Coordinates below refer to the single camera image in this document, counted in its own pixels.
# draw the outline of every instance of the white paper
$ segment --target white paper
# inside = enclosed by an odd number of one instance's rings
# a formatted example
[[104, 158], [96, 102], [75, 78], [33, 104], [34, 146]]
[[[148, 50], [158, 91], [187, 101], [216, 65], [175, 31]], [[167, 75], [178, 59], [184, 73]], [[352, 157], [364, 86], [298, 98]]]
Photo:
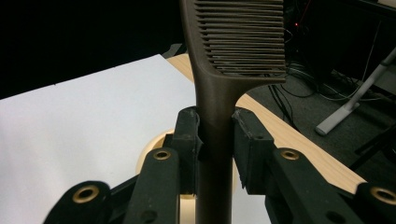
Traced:
[[[192, 105], [193, 84], [160, 55], [1, 100], [1, 223], [43, 223], [74, 185], [133, 177], [145, 145]], [[258, 209], [235, 194], [234, 223], [263, 221], [263, 197]]]

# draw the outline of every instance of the screw hole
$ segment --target screw hole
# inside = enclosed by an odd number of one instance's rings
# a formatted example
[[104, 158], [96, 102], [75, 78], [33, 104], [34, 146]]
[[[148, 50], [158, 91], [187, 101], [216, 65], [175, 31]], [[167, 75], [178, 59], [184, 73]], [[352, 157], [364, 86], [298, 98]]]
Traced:
[[84, 186], [78, 189], [73, 195], [73, 202], [87, 203], [96, 198], [99, 194], [99, 188], [95, 185]]
[[346, 219], [343, 216], [333, 211], [327, 212], [326, 217], [333, 223], [346, 223]]
[[158, 151], [154, 154], [154, 158], [159, 161], [167, 160], [169, 157], [171, 157], [171, 153], [165, 150]]
[[370, 190], [371, 194], [383, 203], [396, 205], [396, 193], [388, 189], [381, 189], [373, 187]]
[[282, 155], [283, 158], [290, 161], [298, 160], [300, 157], [298, 153], [289, 150], [283, 150], [280, 154]]

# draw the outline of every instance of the comb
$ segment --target comb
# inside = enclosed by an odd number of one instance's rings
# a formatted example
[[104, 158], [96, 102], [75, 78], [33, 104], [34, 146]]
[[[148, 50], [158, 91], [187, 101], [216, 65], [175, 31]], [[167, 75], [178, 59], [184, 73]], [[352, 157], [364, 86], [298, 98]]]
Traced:
[[200, 117], [196, 223], [231, 223], [232, 115], [238, 99], [285, 82], [283, 1], [180, 0]]

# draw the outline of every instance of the wooden surface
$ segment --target wooden surface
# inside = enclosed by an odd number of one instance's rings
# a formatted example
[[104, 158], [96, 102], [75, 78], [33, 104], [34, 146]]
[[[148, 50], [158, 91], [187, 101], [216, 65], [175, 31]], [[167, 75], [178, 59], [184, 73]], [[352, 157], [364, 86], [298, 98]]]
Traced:
[[[168, 62], [189, 80], [193, 81], [188, 54], [172, 57], [168, 59]], [[289, 147], [303, 152], [329, 183], [348, 192], [355, 193], [357, 185], [365, 182], [359, 175], [349, 170], [340, 161], [292, 129], [289, 124], [278, 118], [248, 95], [245, 94], [242, 96], [237, 106], [249, 109], [256, 114], [265, 128], [274, 137], [277, 147]]]

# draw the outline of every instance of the black cable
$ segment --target black cable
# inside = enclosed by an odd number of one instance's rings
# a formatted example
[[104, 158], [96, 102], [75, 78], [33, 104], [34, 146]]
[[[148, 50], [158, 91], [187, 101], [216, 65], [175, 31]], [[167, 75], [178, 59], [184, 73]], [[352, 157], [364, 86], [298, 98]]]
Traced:
[[[297, 132], [299, 132], [300, 130], [297, 128], [297, 126], [295, 125], [294, 121], [293, 121], [293, 115], [292, 115], [292, 107], [291, 104], [288, 100], [288, 98], [286, 98], [286, 96], [282, 93], [282, 91], [280, 91], [277, 86], [275, 85], [268, 85], [268, 89], [276, 103], [276, 105], [278, 106], [278, 108], [281, 110], [284, 118], [286, 117], [286, 119], [288, 120], [290, 126], [295, 129]], [[290, 109], [290, 114], [288, 109], [286, 108], [285, 104], [283, 103], [281, 97], [279, 96], [279, 92], [280, 94], [282, 94], [283, 98], [285, 98], [287, 104], [289, 105], [289, 109]]]

